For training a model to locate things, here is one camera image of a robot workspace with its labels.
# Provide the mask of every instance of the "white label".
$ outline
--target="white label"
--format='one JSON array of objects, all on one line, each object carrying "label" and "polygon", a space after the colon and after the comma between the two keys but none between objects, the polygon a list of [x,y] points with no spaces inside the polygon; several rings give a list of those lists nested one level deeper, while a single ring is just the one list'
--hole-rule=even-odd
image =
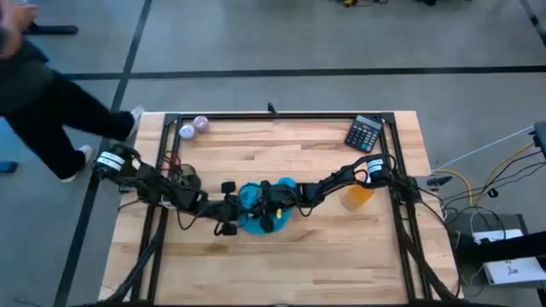
[{"label": "white label", "polygon": [[161,202],[160,205],[164,206],[167,209],[177,209],[175,206],[172,205],[172,203],[167,200],[165,197],[161,196]]},{"label": "white label", "polygon": [[109,153],[109,152],[102,152],[101,153],[101,157],[104,157],[104,158],[107,158],[107,159],[110,159],[120,165],[123,165],[125,163],[125,160],[124,159],[121,159],[119,156],[113,154],[113,153]]},{"label": "white label", "polygon": [[383,159],[377,159],[377,160],[368,162],[368,169],[371,169],[373,166],[376,166],[376,165],[383,165]]},{"label": "white label", "polygon": [[371,167],[368,167],[368,173],[371,174],[374,171],[381,171],[382,169],[383,169],[382,165],[371,166]]},{"label": "white label", "polygon": [[371,174],[374,171],[381,171],[383,169],[383,159],[377,159],[368,162],[368,173]]},{"label": "white label", "polygon": [[116,171],[121,170],[121,165],[113,162],[112,160],[105,159],[103,157],[99,157],[99,159],[96,160],[96,163],[101,163],[101,164],[104,164],[104,165],[108,165],[108,166],[112,167],[113,169],[115,169]]}]

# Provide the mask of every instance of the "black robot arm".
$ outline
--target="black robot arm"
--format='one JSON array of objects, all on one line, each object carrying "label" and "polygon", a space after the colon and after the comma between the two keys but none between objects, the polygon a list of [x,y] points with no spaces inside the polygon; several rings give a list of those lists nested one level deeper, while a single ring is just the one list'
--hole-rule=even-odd
[{"label": "black robot arm", "polygon": [[[223,200],[209,200],[208,194],[200,189],[200,179],[191,165],[176,165],[176,169],[171,169],[170,179],[167,179],[153,166],[144,163],[135,149],[122,144],[113,145],[110,150],[100,154],[94,173],[120,187],[134,188],[139,199],[151,206],[176,208],[193,217],[217,220],[215,235],[235,235],[235,221],[241,216],[259,219],[262,229],[271,232],[273,217],[279,211],[295,206],[300,211],[301,208],[312,209],[329,194],[347,185],[358,184],[364,188],[392,185],[396,176],[388,166],[388,159],[389,156],[383,154],[362,157],[319,182],[297,183],[295,187],[267,181],[248,183],[246,186],[254,185],[259,190],[259,197],[250,207],[243,206],[238,196],[232,194],[235,192],[234,182],[223,183]],[[367,171],[363,168],[364,163],[367,164]],[[361,172],[365,174],[363,180],[357,178]]]}]

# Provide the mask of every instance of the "wooden tabletop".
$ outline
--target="wooden tabletop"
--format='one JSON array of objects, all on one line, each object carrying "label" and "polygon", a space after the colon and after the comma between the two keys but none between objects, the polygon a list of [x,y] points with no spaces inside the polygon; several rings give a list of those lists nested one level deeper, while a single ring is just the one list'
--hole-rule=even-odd
[{"label": "wooden tabletop", "polygon": [[[151,165],[155,165],[164,116],[142,117],[135,148]],[[395,116],[409,175],[429,175],[416,113],[401,111]],[[208,133],[182,143],[179,155],[183,163],[195,167],[212,199],[222,198],[220,183],[228,180],[239,187],[249,181],[276,182],[280,177],[317,182],[362,156],[343,144],[350,123],[345,119],[212,121]],[[392,148],[390,131],[386,134]],[[373,154],[379,152],[378,143]],[[310,217],[294,211],[285,229],[262,236],[240,231],[237,236],[217,237],[212,233],[216,222],[206,219],[182,231],[171,211],[155,303],[406,303],[387,189],[376,189],[358,211],[348,211],[340,203],[345,192],[331,194]],[[135,198],[126,195],[122,203]],[[435,199],[423,198],[439,211]],[[447,234],[424,206],[416,210],[427,261],[455,291],[457,273]],[[111,294],[134,265],[145,212],[146,206],[137,204],[119,213],[100,298]],[[190,219],[183,215],[183,224]]]}]

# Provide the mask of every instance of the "concrete floor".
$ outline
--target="concrete floor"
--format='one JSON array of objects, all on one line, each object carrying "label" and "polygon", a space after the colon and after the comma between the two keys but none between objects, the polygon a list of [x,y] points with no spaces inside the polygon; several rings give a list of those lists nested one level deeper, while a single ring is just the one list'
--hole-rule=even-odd
[{"label": "concrete floor", "polygon": [[[32,38],[65,73],[122,73],[145,0],[49,0],[44,24],[76,24],[75,37]],[[546,4],[529,0],[546,24]],[[410,0],[344,9],[326,0],[151,0],[133,72],[245,69],[500,67],[546,65],[546,49],[519,1]],[[113,104],[115,80],[78,81]],[[546,74],[399,74],[336,77],[129,80],[121,108],[149,111],[417,110],[433,167],[546,119]],[[100,139],[70,131],[75,145]],[[20,162],[0,177],[0,305],[51,306],[67,260],[90,173],[59,183],[0,120],[0,159]],[[491,167],[530,142],[521,134],[450,165],[480,186]],[[522,213],[546,230],[544,172],[501,191],[488,206]],[[450,183],[442,195],[462,190]],[[91,214],[69,304],[101,286],[119,203],[102,184]],[[474,289],[466,289],[472,296]],[[487,288],[472,300],[539,306],[532,290]]]}]

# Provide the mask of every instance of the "shoe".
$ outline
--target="shoe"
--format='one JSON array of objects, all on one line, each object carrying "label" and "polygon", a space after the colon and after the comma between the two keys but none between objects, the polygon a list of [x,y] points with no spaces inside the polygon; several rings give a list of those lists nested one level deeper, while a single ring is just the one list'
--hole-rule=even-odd
[{"label": "shoe", "polygon": [[[78,148],[78,150],[82,153],[84,153],[85,155],[85,165],[84,167],[82,167],[82,170],[85,168],[85,166],[91,161],[91,159],[93,158],[93,148],[90,146],[90,145],[84,145],[80,148]],[[61,179],[61,182],[63,183],[69,183],[69,182],[73,182],[74,179],[76,179],[76,176],[78,175],[78,173],[80,172],[78,171],[77,173],[75,173],[72,177],[69,177],[69,178],[66,178],[66,179]]]},{"label": "shoe", "polygon": [[127,142],[130,140],[138,131],[138,127],[140,126],[140,119],[142,118],[142,114],[144,113],[144,107],[138,106],[131,110],[131,115],[133,116],[133,119],[135,122],[133,123],[133,126],[131,128],[131,132],[129,132],[129,135],[127,138],[125,138],[125,141]]}]

